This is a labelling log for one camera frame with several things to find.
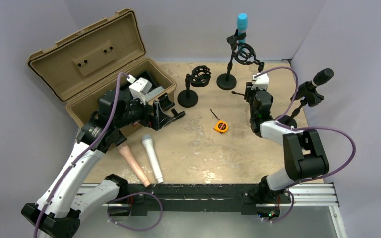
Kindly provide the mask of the pink microphone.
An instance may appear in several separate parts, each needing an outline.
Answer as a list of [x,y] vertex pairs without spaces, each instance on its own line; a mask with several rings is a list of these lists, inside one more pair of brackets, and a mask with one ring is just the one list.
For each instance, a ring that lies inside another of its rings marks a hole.
[[122,143],[117,146],[117,150],[121,156],[123,156],[132,170],[135,172],[136,176],[143,184],[144,187],[149,187],[151,185],[147,175],[142,170],[141,166],[133,156],[130,147],[126,143]]

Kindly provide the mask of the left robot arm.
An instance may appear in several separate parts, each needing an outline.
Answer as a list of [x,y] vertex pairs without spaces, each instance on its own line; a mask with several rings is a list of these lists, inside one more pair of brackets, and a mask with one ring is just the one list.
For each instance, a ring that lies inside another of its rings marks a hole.
[[43,231],[53,238],[70,238],[94,209],[109,201],[124,202],[130,196],[128,182],[114,174],[91,191],[77,193],[108,149],[125,143],[121,128],[138,123],[158,131],[171,121],[167,110],[174,106],[167,93],[147,103],[121,90],[107,91],[98,104],[55,181],[40,199],[22,208],[22,215],[35,227],[35,236]]

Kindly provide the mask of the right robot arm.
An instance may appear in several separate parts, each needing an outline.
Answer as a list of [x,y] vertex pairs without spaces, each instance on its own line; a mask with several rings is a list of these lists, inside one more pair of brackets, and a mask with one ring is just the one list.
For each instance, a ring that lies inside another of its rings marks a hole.
[[270,114],[273,96],[251,82],[246,83],[244,99],[249,104],[251,131],[281,145],[284,155],[284,167],[264,176],[258,189],[248,192],[251,201],[272,203],[291,184],[329,172],[327,155],[315,129],[296,131],[275,121]]

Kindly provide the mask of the black tripod shock-mount stand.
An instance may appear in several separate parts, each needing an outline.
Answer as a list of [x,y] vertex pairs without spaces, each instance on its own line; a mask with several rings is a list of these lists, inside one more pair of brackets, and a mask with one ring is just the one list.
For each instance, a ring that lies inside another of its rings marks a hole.
[[257,56],[253,47],[247,43],[237,43],[232,47],[232,58],[241,65],[258,66],[258,72],[261,73],[264,70],[265,63],[261,62]]

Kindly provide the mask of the white grey-headed microphone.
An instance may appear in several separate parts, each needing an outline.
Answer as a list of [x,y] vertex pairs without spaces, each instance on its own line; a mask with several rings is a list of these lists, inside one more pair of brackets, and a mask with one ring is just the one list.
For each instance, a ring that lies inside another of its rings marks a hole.
[[154,143],[153,143],[152,137],[149,134],[143,135],[141,138],[141,142],[147,152],[147,156],[152,166],[154,177],[157,183],[158,184],[164,183],[163,174],[161,172],[158,158],[154,149]]

